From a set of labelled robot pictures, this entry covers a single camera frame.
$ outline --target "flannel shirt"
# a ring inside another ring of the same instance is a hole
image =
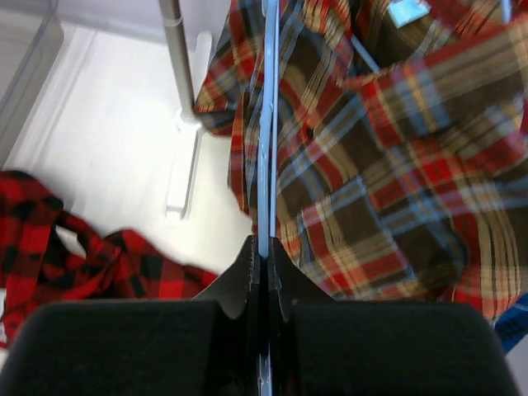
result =
[[[75,232],[86,257],[68,251],[55,226]],[[23,172],[0,172],[0,263],[7,344],[42,304],[92,298],[189,299],[216,278],[168,260],[132,230],[100,238]]]
[[[389,0],[354,18],[348,0],[280,1],[277,236],[333,297],[467,303],[493,321],[528,279],[528,19],[428,2],[396,30]],[[261,8],[232,0],[195,106],[231,137],[229,185],[254,222]],[[357,74],[353,30],[380,73]]]

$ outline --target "white shelf bracket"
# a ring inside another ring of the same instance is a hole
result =
[[[179,135],[167,186],[165,215],[181,219],[186,213],[191,192],[198,134],[201,130],[201,124],[194,117],[192,107],[196,98],[195,92],[199,90],[207,74],[213,39],[209,32],[201,32],[197,37],[196,49],[190,62],[179,0],[159,0],[159,2],[181,100],[181,109],[176,114]]]

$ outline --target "white wall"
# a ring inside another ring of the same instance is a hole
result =
[[[508,353],[507,360],[519,384],[521,394],[528,396],[528,336],[525,336]]]
[[[190,45],[204,30],[212,33],[216,45],[229,4],[230,0],[180,0]],[[65,20],[151,40],[165,37],[158,0],[59,0],[59,15]]]

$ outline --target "white floor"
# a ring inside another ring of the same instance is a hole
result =
[[[71,88],[57,102],[64,87],[50,79],[35,110],[46,118],[33,115],[8,167],[38,177],[101,234],[133,228],[175,260],[223,271],[251,230],[227,187],[229,139],[201,136],[186,217],[165,219],[180,106],[166,46],[66,32],[55,72],[67,64]]]

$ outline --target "buffalo check fabric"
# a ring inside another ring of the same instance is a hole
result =
[[[64,247],[57,226],[77,234],[85,257]],[[0,263],[7,344],[42,304],[97,298],[189,299],[216,278],[168,260],[134,231],[100,238],[23,172],[0,172]]]
[[[528,284],[528,17],[435,0],[280,1],[277,235],[330,295],[467,303],[490,321]],[[232,0],[195,112],[230,136],[229,185],[257,220],[262,5]],[[361,74],[357,34],[384,68]]]

